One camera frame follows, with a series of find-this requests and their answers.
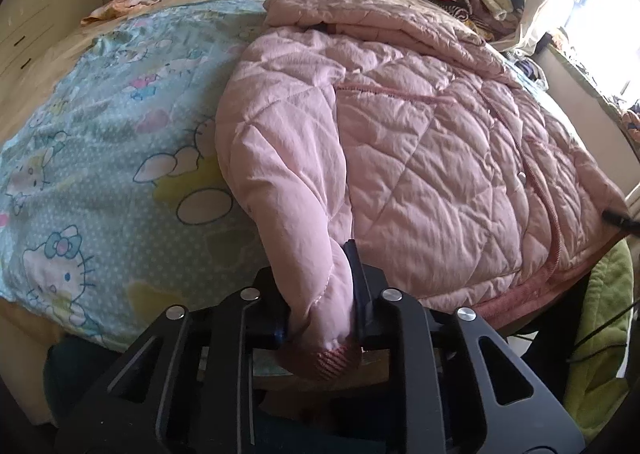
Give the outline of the pink quilted coat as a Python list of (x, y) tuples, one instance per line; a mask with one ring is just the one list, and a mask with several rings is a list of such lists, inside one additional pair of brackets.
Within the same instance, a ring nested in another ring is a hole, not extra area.
[(497, 52), (435, 9), (266, 0), (216, 114), (219, 168), (290, 306), (279, 362), (356, 367), (344, 245), (432, 310), (506, 327), (575, 284), (623, 232), (617, 185)]

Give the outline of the green fleece blanket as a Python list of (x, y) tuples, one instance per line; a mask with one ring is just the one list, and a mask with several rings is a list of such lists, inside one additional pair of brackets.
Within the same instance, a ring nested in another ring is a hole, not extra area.
[(624, 240), (593, 267), (570, 355), (563, 404), (587, 441), (613, 417), (629, 392), (624, 366), (634, 268)]

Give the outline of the Hello Kitty bed sheet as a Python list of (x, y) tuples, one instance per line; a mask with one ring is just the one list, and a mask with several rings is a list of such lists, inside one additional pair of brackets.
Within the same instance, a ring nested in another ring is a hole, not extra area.
[(356, 368), (355, 175), (343, 92), (399, 51), (298, 0), (172, 6), (97, 36), (1, 150), (1, 295), (122, 349), (163, 307), (216, 304), (271, 266), (279, 362)]

